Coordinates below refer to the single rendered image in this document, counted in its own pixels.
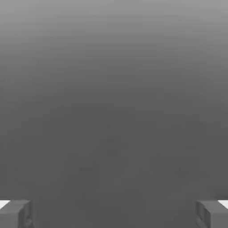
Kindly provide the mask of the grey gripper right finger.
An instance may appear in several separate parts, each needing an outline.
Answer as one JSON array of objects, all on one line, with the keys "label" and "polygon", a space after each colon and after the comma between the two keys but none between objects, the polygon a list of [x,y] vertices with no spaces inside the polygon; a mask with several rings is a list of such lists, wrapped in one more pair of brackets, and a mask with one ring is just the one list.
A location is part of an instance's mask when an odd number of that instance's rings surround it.
[{"label": "grey gripper right finger", "polygon": [[228,228],[228,200],[198,200],[195,209],[198,228]]}]

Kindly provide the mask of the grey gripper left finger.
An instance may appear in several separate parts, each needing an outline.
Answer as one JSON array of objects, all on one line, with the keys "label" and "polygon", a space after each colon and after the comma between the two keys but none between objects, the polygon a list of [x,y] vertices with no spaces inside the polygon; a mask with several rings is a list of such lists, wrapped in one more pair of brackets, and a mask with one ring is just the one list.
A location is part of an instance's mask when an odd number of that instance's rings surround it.
[{"label": "grey gripper left finger", "polygon": [[32,201],[0,199],[0,228],[33,228]]}]

